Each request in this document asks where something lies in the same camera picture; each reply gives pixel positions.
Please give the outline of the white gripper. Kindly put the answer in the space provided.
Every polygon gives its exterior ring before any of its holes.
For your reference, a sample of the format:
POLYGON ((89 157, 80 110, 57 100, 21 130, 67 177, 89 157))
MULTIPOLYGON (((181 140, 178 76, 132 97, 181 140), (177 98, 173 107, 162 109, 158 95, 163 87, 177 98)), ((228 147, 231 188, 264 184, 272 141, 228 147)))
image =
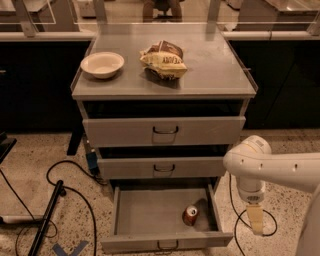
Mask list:
POLYGON ((263 235, 263 208, 258 204, 265 198, 266 184, 262 180, 246 177, 236 178, 240 198, 249 203, 246 206, 247 216, 254 235, 263 235))

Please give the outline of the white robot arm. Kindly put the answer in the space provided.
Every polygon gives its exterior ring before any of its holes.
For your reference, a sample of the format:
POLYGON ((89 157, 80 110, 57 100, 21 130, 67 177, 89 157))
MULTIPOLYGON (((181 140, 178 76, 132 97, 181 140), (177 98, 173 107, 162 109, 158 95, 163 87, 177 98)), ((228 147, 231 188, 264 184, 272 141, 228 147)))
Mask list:
POLYGON ((265 182, 312 193, 295 256, 320 256, 320 153, 272 154, 266 140, 252 135, 225 154, 223 165, 254 207, 264 200, 265 182))

